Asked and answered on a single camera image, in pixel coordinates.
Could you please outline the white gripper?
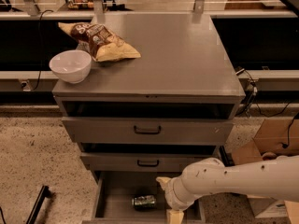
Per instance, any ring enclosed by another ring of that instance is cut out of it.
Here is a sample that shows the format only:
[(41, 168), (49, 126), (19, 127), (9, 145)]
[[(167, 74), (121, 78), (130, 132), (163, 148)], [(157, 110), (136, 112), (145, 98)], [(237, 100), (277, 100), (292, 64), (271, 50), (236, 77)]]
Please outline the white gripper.
[(166, 202), (172, 208), (166, 210), (167, 224), (182, 224), (183, 211), (192, 206), (199, 195), (189, 192), (178, 177), (158, 176), (156, 181), (164, 190)]

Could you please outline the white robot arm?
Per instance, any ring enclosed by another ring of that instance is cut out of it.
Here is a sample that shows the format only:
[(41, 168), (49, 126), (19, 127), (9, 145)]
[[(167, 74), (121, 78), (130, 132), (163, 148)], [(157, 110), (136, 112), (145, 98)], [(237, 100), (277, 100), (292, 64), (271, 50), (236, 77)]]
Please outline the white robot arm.
[(177, 177), (159, 176), (169, 208), (167, 224), (182, 224), (184, 211), (203, 196), (223, 192), (299, 202), (299, 157), (281, 156), (226, 167), (217, 158), (188, 165)]

